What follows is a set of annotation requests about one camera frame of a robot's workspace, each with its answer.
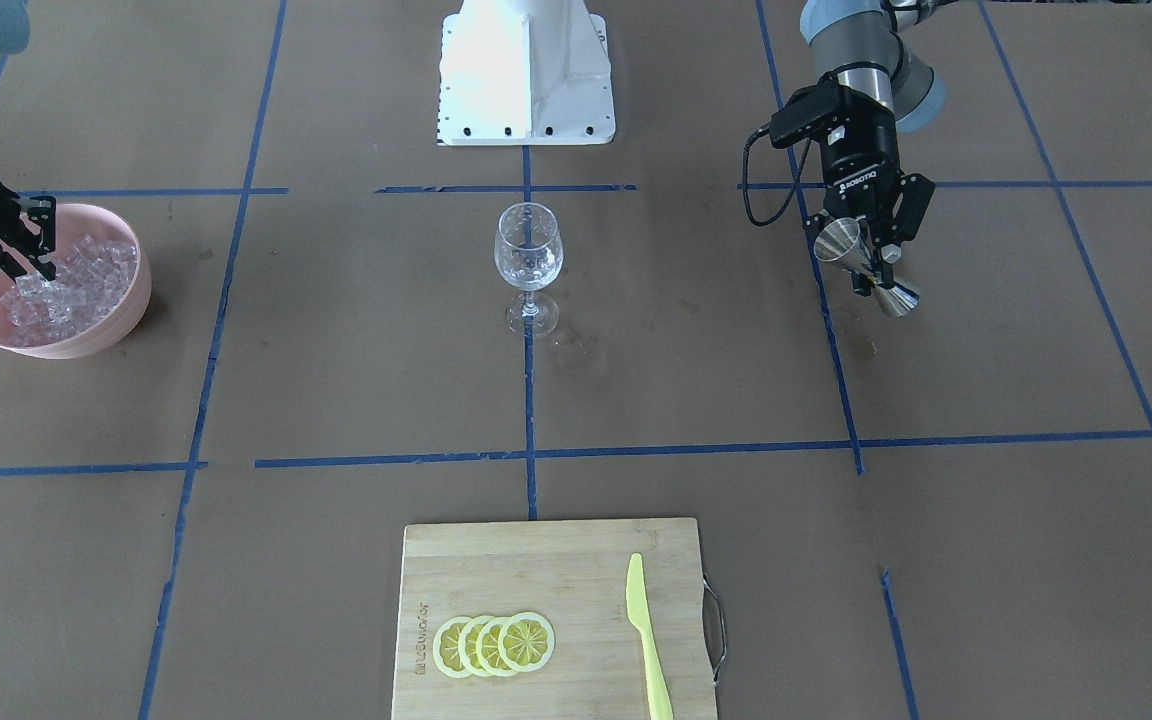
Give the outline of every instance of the metal jigger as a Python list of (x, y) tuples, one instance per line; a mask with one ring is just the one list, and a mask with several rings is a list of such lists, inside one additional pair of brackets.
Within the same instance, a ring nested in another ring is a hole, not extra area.
[(904, 318), (918, 306), (918, 290), (901, 278), (893, 278), (895, 286), (881, 287), (874, 276), (873, 259), (865, 243), (865, 232), (855, 218), (839, 218), (820, 229), (812, 244), (814, 258), (824, 265), (867, 278), (873, 286), (878, 306), (890, 318)]

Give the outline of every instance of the cutting board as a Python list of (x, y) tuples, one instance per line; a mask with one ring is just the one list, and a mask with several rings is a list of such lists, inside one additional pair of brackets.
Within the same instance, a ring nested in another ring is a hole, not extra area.
[[(691, 518), (408, 525), (393, 720), (649, 720), (643, 647), (626, 617), (634, 552), (643, 553), (673, 715), (717, 720)], [(445, 620), (522, 611), (554, 626), (553, 657), (539, 670), (448, 679), (434, 666)]]

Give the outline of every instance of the knife handle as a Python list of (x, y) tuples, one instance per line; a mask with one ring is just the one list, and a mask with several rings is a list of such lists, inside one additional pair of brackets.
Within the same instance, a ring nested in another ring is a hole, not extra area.
[(647, 630), (643, 634), (643, 674), (646, 675), (647, 712), (652, 720), (673, 720), (673, 705), (669, 703), (669, 691), (664, 684), (664, 670), (660, 669), (660, 655), (655, 651), (655, 637)]

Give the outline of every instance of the lemon slice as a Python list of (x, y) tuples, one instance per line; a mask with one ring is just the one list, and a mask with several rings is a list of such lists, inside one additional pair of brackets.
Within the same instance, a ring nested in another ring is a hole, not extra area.
[(488, 675), (495, 675), (498, 679), (508, 679), (518, 674), (518, 670), (506, 665), (503, 658), (500, 657), (500, 634), (511, 621), (511, 617), (498, 617), (490, 621), (483, 626), (483, 629), (479, 630), (479, 637), (473, 642), (477, 655), (479, 655), (479, 665), (488, 672)]
[(465, 665), (461, 662), (461, 652), (457, 647), (461, 630), (465, 628), (468, 621), (470, 619), (465, 615), (457, 615), (440, 626), (438, 632), (434, 634), (434, 666), (448, 679), (464, 679), (471, 675), (470, 670), (465, 669)]
[(535, 673), (554, 653), (554, 626), (538, 612), (521, 612), (503, 624), (497, 645), (509, 669)]
[(461, 628), (461, 637), (456, 638), (456, 651), (460, 655), (461, 665), (470, 670), (471, 674), (480, 676), (480, 679), (490, 679), (492, 674), (483, 669), (479, 665), (479, 632), (483, 630), (483, 626), (490, 623), (490, 621), (495, 620), (495, 615), (479, 615), (475, 619), (468, 620), (465, 626)]

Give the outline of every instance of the yellow knife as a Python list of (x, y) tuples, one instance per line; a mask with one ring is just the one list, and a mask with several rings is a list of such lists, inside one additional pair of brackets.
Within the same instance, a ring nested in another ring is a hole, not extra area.
[(643, 673), (647, 684), (647, 712), (652, 720), (673, 720), (669, 691), (664, 684), (660, 657), (655, 652), (655, 636), (652, 634), (652, 615), (649, 615), (649, 589), (643, 582), (643, 556), (630, 555), (630, 571), (626, 575), (626, 609), (630, 623), (643, 637)]

